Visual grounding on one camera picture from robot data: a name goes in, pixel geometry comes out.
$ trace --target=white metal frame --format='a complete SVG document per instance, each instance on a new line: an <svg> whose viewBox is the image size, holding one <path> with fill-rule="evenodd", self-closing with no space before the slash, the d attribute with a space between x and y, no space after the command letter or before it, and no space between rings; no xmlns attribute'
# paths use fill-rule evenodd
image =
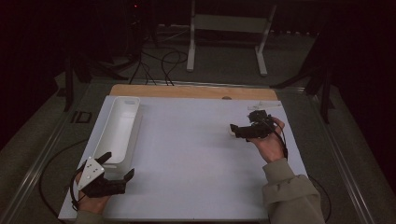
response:
<svg viewBox="0 0 396 224"><path fill-rule="evenodd" d="M187 60L187 71L194 70L195 61L195 29L218 30L218 31L236 31L247 33L262 34L262 42L256 46L255 52L257 63L260 69L260 75L267 76L262 50L270 32L272 19L276 12L276 5L273 5L268 18L246 18L246 17L227 17L214 16L195 13L195 0L191 0L191 26L190 26L190 48Z"/></svg>

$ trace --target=floor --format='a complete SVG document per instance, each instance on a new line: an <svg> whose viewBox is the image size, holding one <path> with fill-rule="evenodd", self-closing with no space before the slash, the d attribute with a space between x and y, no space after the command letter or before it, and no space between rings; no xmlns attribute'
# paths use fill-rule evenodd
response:
<svg viewBox="0 0 396 224"><path fill-rule="evenodd" d="M129 78L125 81L92 73L90 84L75 80L76 98L69 113L63 112L64 98L54 94L26 122L0 153L0 178L6 180L0 183L2 223L57 222L43 204L40 189L54 212L59 212L68 178L77 167L94 125L94 119L89 123L71 122L73 114L85 111L97 116L112 85L153 85L154 82L166 85L170 84L170 79L175 85L268 88L296 75L315 41L309 36L270 35L263 53L268 76L261 77L253 50L257 43L255 36L236 35L217 40L213 38L215 34L200 33L195 68L189 73L185 62L177 63L185 59L185 54L174 52L164 57L173 49L187 52L189 34L185 30L186 27L172 27L160 31L160 47L163 49L154 49L149 40L143 48L142 65L133 80L131 77L136 64L120 72ZM64 74L60 74L57 81L62 88ZM301 93L306 81L301 80L277 91L277 95L285 105L292 129L296 130L296 143L301 149L307 172L318 181L314 184L322 195L323 213L330 216L328 223L396 222L395 197L337 89L332 88L331 124L324 125L321 120L313 119L318 117L316 110L312 109L318 107L316 97ZM54 157L57 153L62 153L62 156ZM41 167L38 171L42 179L34 174L37 167Z"/></svg>

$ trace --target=clear plastic item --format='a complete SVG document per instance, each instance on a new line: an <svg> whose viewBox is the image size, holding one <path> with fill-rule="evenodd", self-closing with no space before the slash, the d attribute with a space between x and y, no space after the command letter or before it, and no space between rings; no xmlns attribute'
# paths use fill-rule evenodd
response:
<svg viewBox="0 0 396 224"><path fill-rule="evenodd" d="M108 151L111 158L103 164L107 172L126 173L131 169L134 145L137 140L140 121L140 99L132 96L118 96L114 99L105 128L93 154L99 158Z"/></svg>

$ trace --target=dark background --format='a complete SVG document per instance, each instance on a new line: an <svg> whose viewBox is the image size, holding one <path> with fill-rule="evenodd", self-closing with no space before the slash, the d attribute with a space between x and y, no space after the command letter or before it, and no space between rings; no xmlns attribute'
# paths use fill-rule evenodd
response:
<svg viewBox="0 0 396 224"><path fill-rule="evenodd" d="M261 15L260 9L268 9L265 1L253 0L226 1L227 8L219 7L224 1L202 1L197 10L256 16ZM0 148L58 90L53 78L64 70L67 47L83 49L97 59L122 54L117 45L111 45L115 42L110 38L115 34L126 35L127 31L117 28L125 19L112 12L117 6L111 2L117 1L33 3L20 0L2 4L0 73L1 96L5 100L1 106ZM154 23L190 24L189 1L152 1L151 4ZM272 26L280 35L286 32L317 35L322 31L304 66L329 61L334 64L332 84L339 88L393 190L396 190L395 4L391 1L282 1ZM251 5L258 10L251 11ZM136 13L128 15L128 19L135 20ZM101 24L114 24L114 29L104 34L98 28Z"/></svg>

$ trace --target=sleeve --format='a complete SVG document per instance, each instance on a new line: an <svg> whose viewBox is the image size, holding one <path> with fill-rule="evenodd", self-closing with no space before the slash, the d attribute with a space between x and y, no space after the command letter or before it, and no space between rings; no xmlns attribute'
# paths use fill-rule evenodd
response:
<svg viewBox="0 0 396 224"><path fill-rule="evenodd" d="M75 224L103 224L102 215L86 211L78 211Z"/></svg>
<svg viewBox="0 0 396 224"><path fill-rule="evenodd" d="M272 224L325 223L320 194L305 175L295 175L286 159L268 163L262 169L268 179L262 197Z"/></svg>

